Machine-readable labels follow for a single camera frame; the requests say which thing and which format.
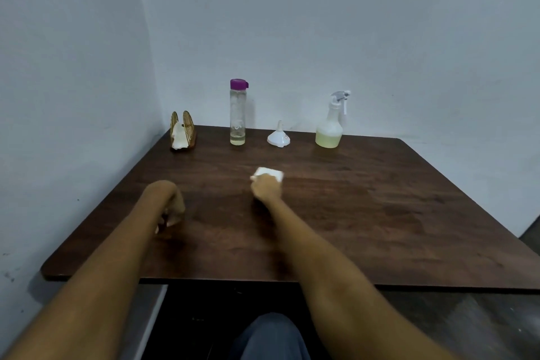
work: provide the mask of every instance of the wooden table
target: wooden table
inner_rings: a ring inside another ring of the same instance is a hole
[[[540,257],[403,141],[344,136],[335,149],[291,132],[197,127],[196,147],[171,152],[168,133],[44,263],[65,280],[128,214],[144,187],[177,183],[185,223],[154,239],[141,282],[182,279],[293,281],[266,209],[249,189],[259,166],[285,172],[283,198],[377,285],[540,290]]]

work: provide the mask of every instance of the purple bottle cap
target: purple bottle cap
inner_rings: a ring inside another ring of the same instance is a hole
[[[249,88],[249,83],[241,78],[233,78],[231,80],[231,90],[245,90]]]

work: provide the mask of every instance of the spray nozzle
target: spray nozzle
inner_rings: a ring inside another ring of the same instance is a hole
[[[334,105],[336,108],[339,108],[341,103],[343,103],[343,115],[347,115],[347,99],[349,96],[350,90],[336,91],[335,93],[330,94],[330,97],[332,97],[330,104]]]

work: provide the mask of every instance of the water bottle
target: water bottle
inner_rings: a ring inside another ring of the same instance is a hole
[[[241,78],[231,80],[231,144],[246,142],[246,89],[249,84]]]

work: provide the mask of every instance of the person's right hand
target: person's right hand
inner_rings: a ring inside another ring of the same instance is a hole
[[[264,204],[281,198],[281,182],[274,176],[262,174],[251,177],[251,191],[255,198]]]

